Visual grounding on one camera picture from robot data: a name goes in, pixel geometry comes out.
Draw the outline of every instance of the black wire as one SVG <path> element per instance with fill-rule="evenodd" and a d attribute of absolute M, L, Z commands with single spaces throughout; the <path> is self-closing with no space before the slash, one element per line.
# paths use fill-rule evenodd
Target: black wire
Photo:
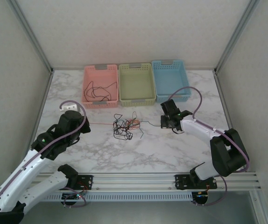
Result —
<path fill-rule="evenodd" d="M 183 134 L 183 133 L 185 133 L 185 132 L 177 133 L 177 132 L 175 132 L 175 130 L 173 128 L 171 130 L 172 130 L 173 133 L 176 133 L 176 134 Z"/>
<path fill-rule="evenodd" d="M 150 125 L 154 126 L 154 127 L 161 127 L 161 125 L 153 125 L 151 122 L 149 122 L 148 120 L 142 120 L 141 122 L 148 122 Z"/>
<path fill-rule="evenodd" d="M 103 97 L 100 101 L 103 101 L 105 98 L 107 98 L 108 101 L 111 101 L 111 100 L 112 100 L 111 93 L 110 93 L 109 91 L 107 91 L 106 89 L 109 88 L 110 86 L 112 86 L 113 84 L 116 84 L 116 88 L 118 87 L 118 86 L 117 86 L 117 82 L 114 82 L 114 83 L 110 84 L 110 85 L 107 86 L 107 87 L 102 87 L 102 86 L 94 87 L 94 86 L 93 86 L 93 81 L 91 81 L 91 82 L 87 85 L 87 87 L 84 89 L 84 92 L 83 92 L 86 101 L 89 102 L 89 100 L 86 98 L 86 96 L 88 96 L 88 97 L 90 97 L 90 98 Z M 103 89 L 103 90 L 106 91 L 109 95 L 107 95 L 107 96 L 97 96 L 96 93 L 95 93 L 95 90 L 98 90 L 98 89 Z"/>
<path fill-rule="evenodd" d="M 115 121 L 113 122 L 113 136 L 119 140 L 131 140 L 133 133 L 129 131 L 130 125 L 127 124 L 128 120 L 124 121 L 121 119 L 122 116 L 122 114 L 118 113 L 114 115 Z"/>
<path fill-rule="evenodd" d="M 144 132 L 142 131 L 141 127 L 139 126 L 139 130 L 142 132 L 142 135 L 140 136 L 140 139 L 143 137 Z"/>

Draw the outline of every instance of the marble surface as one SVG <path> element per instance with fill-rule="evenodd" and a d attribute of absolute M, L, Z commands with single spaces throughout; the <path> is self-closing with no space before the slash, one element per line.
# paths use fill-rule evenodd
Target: marble surface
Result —
<path fill-rule="evenodd" d="M 191 86 L 203 94 L 203 103 L 196 117 L 218 128 L 227 129 L 225 115 L 214 81 L 212 71 L 187 71 Z M 42 113 L 37 135 L 56 124 L 62 112 L 61 102 L 73 99 L 81 102 L 83 71 L 56 70 L 47 101 Z M 181 110 L 194 111 L 199 96 L 192 91 L 187 102 L 177 103 Z M 115 113 L 130 119 L 136 111 L 137 118 L 160 124 L 163 115 L 159 103 L 154 106 L 128 107 L 119 105 L 112 109 L 86 110 L 90 123 L 113 123 Z M 139 129 L 133 130 L 132 140 L 117 140 L 113 137 L 111 125 L 91 124 L 91 132 L 81 135 L 80 141 L 60 154 L 57 159 L 43 170 L 55 172 L 60 165 L 69 164 L 78 172 L 91 173 L 160 173 L 189 172 L 196 165 L 210 160 L 210 149 L 201 140 L 184 133 L 174 134 L 170 129 L 161 129 L 144 122 L 141 124 L 144 135 Z"/>

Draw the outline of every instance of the white wall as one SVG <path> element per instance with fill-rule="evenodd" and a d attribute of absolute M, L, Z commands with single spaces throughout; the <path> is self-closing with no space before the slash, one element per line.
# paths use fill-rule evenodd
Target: white wall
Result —
<path fill-rule="evenodd" d="M 268 201 L 268 0 L 259 3 L 219 78 Z"/>
<path fill-rule="evenodd" d="M 249 0 L 18 0 L 51 66 L 216 66 Z"/>
<path fill-rule="evenodd" d="M 0 0 L 0 184 L 25 155 L 48 77 L 7 2 Z"/>

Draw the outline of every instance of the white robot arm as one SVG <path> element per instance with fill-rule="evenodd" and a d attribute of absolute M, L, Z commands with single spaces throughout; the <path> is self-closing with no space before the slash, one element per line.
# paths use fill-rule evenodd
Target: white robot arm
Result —
<path fill-rule="evenodd" d="M 41 170 L 67 147 L 77 143 L 81 133 L 90 131 L 85 115 L 68 110 L 61 115 L 58 124 L 37 137 L 21 164 L 0 186 L 0 224 L 18 224 L 24 214 L 50 193 L 65 187 L 74 188 L 78 172 L 67 164 L 60 166 L 48 179 L 29 186 Z"/>
<path fill-rule="evenodd" d="M 172 99 L 162 103 L 161 107 L 165 114 L 161 116 L 161 128 L 172 128 L 192 134 L 211 149 L 212 159 L 190 171 L 186 181 L 192 182 L 194 187 L 214 176 L 228 176 L 249 163 L 249 157 L 236 130 L 217 129 L 194 118 L 189 111 L 180 112 Z M 189 184 L 183 183 L 183 186 L 188 187 Z"/>

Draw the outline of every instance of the basket handle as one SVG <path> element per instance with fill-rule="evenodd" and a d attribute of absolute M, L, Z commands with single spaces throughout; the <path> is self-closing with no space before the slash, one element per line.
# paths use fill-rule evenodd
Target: basket handle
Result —
<path fill-rule="evenodd" d="M 95 70 L 106 70 L 107 64 L 97 64 L 95 65 Z"/>
<path fill-rule="evenodd" d="M 173 60 L 164 60 L 164 61 L 161 61 L 161 65 L 171 65 L 173 64 Z"/>
<path fill-rule="evenodd" d="M 107 101 L 93 101 L 92 104 L 93 105 L 103 105 L 103 104 L 107 104 Z"/>
<path fill-rule="evenodd" d="M 141 68 L 141 63 L 131 63 L 129 64 L 129 68 Z"/>

